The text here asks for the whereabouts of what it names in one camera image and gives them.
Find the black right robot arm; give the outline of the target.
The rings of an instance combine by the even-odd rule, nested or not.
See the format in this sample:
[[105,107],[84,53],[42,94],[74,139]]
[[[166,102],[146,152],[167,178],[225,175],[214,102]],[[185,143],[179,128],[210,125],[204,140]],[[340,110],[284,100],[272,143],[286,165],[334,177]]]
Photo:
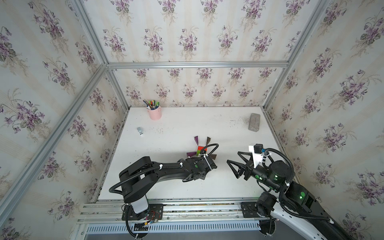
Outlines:
[[243,163],[227,160],[237,179],[254,178],[263,189],[256,202],[242,203],[245,218],[257,215],[272,220],[272,215],[281,209],[283,217],[311,224],[328,240],[354,239],[312,193],[294,181],[294,165],[286,155],[273,148],[265,149],[262,144],[256,144],[252,149],[251,153],[238,152]]

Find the aluminium mounting rail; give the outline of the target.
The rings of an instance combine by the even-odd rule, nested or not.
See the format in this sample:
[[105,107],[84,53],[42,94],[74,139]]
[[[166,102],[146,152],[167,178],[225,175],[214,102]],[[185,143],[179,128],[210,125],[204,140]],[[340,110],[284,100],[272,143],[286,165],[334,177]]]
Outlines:
[[[258,198],[221,199],[149,199],[149,204],[163,205],[163,222],[241,220],[241,203]],[[121,223],[123,201],[102,200],[83,204],[77,214],[78,224]]]

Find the colourful pens bundle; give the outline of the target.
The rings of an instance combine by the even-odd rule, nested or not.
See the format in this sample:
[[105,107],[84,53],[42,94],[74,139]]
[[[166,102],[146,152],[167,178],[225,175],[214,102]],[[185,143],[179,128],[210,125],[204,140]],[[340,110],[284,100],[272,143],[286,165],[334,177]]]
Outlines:
[[143,100],[144,104],[146,105],[148,110],[156,110],[160,107],[160,103],[158,101],[147,101]]

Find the small grey white object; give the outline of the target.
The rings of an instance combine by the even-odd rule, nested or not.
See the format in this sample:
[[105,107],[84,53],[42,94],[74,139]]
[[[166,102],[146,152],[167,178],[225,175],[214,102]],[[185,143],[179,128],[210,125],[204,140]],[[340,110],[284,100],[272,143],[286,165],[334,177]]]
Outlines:
[[138,127],[137,130],[138,130],[140,136],[142,136],[144,134],[143,129],[141,127]]

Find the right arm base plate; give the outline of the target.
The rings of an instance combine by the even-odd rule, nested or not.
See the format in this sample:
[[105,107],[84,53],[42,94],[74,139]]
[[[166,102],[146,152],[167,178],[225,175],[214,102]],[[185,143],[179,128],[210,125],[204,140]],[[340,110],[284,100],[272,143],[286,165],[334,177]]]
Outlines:
[[269,218],[271,211],[258,202],[242,202],[241,210],[244,218]]

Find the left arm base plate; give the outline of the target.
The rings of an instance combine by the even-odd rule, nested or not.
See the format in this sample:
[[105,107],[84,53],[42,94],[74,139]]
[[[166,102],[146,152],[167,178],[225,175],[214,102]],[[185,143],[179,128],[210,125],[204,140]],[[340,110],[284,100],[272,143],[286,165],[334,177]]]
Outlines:
[[157,222],[163,218],[163,204],[149,204],[149,208],[143,212],[136,214],[131,205],[124,205],[122,221],[150,221]]

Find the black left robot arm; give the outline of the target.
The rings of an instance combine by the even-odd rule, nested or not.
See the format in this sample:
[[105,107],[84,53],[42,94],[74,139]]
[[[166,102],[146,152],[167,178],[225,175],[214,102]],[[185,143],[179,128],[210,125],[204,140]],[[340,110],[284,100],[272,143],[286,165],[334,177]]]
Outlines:
[[143,220],[147,216],[160,217],[159,210],[151,210],[147,192],[158,182],[170,180],[204,180],[209,172],[217,168],[214,152],[219,144],[209,144],[196,157],[180,159],[176,163],[153,162],[145,156],[119,173],[119,182],[109,188],[109,193],[123,197],[126,220]]

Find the grey rectangular stone block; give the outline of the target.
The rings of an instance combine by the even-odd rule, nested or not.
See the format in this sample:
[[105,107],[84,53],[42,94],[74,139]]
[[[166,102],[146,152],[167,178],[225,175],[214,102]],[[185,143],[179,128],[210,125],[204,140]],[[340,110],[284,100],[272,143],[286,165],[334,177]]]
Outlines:
[[252,132],[258,132],[260,129],[261,116],[256,113],[252,113],[249,120],[248,130]]

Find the pink pen cup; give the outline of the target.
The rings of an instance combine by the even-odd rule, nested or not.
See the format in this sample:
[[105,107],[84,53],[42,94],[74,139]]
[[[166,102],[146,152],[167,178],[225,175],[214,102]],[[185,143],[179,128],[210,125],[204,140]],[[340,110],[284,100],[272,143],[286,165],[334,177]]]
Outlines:
[[157,107],[156,109],[147,109],[149,117],[153,121],[160,120],[162,117],[162,107]]

